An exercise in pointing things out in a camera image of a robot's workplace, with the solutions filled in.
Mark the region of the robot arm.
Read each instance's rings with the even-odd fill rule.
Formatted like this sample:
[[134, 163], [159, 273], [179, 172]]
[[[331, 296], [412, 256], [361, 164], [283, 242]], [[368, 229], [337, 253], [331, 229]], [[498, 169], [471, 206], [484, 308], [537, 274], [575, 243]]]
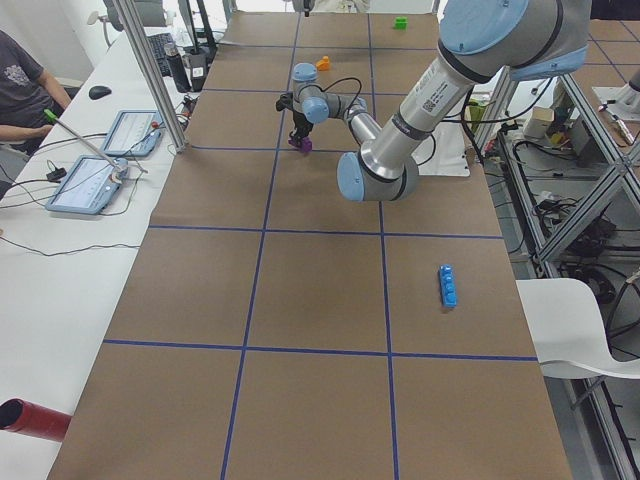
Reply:
[[341, 194], [351, 201], [395, 201], [411, 194], [419, 177], [414, 151], [476, 84], [503, 67], [515, 81], [571, 73], [587, 53], [589, 1], [450, 1], [439, 26], [437, 56], [396, 113], [379, 126], [356, 95], [317, 84], [318, 71], [299, 63], [293, 87], [276, 102], [293, 114], [289, 143], [310, 149], [314, 125], [343, 121], [359, 143], [338, 162]]

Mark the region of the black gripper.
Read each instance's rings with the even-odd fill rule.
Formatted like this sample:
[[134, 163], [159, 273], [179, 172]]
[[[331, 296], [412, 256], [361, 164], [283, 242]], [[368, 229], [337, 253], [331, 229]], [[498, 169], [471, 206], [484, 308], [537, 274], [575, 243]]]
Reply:
[[290, 140], [294, 143], [298, 143], [300, 136], [302, 136], [302, 141], [304, 143], [309, 143], [311, 141], [311, 131], [313, 130], [314, 124], [300, 112], [293, 113], [293, 121], [294, 130], [290, 132]]

